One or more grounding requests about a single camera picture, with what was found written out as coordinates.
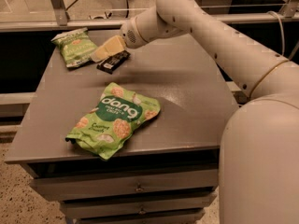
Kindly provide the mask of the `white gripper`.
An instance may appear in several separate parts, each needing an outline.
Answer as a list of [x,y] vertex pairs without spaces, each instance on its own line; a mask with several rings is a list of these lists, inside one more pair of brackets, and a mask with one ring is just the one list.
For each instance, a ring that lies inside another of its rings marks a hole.
[[91,54],[91,59],[97,63],[124,51],[126,46],[129,49],[137,49],[156,39],[179,35],[183,35],[183,32],[165,22],[158,15],[156,7],[151,7],[124,23],[120,35],[112,36],[98,47]]

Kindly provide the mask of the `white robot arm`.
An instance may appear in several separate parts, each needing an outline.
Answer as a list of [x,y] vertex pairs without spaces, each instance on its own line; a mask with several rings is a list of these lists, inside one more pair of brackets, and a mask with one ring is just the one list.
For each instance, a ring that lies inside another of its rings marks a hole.
[[221,137],[220,224],[299,224],[299,65],[194,0],[156,0],[120,30],[131,49],[181,34],[211,56],[243,104]]

